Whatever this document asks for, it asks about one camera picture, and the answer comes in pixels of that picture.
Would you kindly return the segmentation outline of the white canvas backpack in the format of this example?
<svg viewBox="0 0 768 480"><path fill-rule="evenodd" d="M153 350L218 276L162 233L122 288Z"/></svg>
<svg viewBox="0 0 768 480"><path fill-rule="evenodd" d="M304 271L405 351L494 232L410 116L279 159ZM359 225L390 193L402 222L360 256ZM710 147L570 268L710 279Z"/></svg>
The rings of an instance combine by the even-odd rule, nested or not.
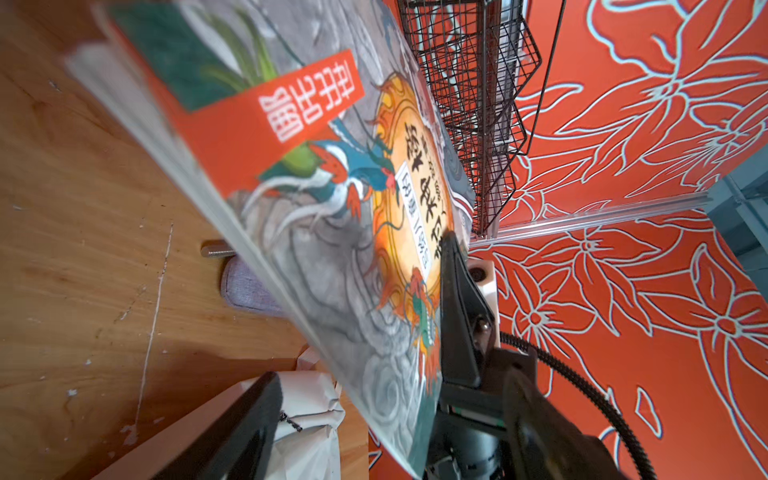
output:
<svg viewBox="0 0 768 480"><path fill-rule="evenodd" d="M338 479L341 385L306 349L241 381L107 467L101 479Z"/></svg>

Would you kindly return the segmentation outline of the grey mythology story book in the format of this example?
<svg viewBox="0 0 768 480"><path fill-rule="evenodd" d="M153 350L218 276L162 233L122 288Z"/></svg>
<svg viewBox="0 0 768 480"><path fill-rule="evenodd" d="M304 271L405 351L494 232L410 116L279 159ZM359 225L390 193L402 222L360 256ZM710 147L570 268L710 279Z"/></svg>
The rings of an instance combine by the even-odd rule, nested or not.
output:
<svg viewBox="0 0 768 480"><path fill-rule="evenodd" d="M71 73L215 226L421 477L441 240L475 195L383 1L97 1Z"/></svg>

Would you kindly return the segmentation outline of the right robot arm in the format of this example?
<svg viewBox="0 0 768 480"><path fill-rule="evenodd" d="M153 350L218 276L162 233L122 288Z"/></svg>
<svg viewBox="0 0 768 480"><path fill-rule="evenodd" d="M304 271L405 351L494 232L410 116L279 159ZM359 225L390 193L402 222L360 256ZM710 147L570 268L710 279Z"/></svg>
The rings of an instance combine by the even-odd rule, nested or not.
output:
<svg viewBox="0 0 768 480"><path fill-rule="evenodd" d="M622 479L608 449L584 434L539 391L545 364L606 418L638 476L656 476L618 410L562 361L504 334L452 232L440 241L443 380L423 476L426 479Z"/></svg>

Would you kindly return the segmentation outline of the grey fabric pouch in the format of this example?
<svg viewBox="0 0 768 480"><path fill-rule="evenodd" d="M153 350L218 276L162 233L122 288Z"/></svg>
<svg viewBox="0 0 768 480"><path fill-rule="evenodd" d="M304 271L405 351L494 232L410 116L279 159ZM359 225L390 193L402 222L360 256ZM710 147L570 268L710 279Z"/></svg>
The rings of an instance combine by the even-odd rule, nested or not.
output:
<svg viewBox="0 0 768 480"><path fill-rule="evenodd" d="M237 256L225 262L220 293L225 302L235 309L267 317L286 318L285 312L265 285Z"/></svg>

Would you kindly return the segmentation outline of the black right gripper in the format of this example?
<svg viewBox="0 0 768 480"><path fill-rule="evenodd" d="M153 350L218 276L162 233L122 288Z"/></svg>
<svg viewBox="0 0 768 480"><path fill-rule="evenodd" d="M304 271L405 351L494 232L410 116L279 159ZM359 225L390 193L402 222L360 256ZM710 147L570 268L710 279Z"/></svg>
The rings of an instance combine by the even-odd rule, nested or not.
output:
<svg viewBox="0 0 768 480"><path fill-rule="evenodd" d="M425 479L514 479L503 383L510 370L536 379L529 350L491 348L493 314L453 231L440 241L440 346L443 380Z"/></svg>

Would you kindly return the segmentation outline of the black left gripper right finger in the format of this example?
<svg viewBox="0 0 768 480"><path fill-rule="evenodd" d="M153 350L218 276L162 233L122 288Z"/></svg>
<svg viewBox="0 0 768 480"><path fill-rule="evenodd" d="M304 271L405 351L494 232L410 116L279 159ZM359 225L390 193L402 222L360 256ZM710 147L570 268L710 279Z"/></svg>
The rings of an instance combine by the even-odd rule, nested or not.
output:
<svg viewBox="0 0 768 480"><path fill-rule="evenodd" d="M624 479L607 448L563 416L522 371L507 371L502 390L516 479Z"/></svg>

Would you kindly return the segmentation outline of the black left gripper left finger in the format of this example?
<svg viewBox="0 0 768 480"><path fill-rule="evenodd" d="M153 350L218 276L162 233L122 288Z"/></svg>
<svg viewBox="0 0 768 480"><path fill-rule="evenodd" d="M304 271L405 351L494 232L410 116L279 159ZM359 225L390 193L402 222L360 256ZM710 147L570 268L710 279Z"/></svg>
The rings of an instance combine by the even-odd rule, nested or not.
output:
<svg viewBox="0 0 768 480"><path fill-rule="evenodd" d="M283 401L279 376L262 375L156 479L264 479Z"/></svg>

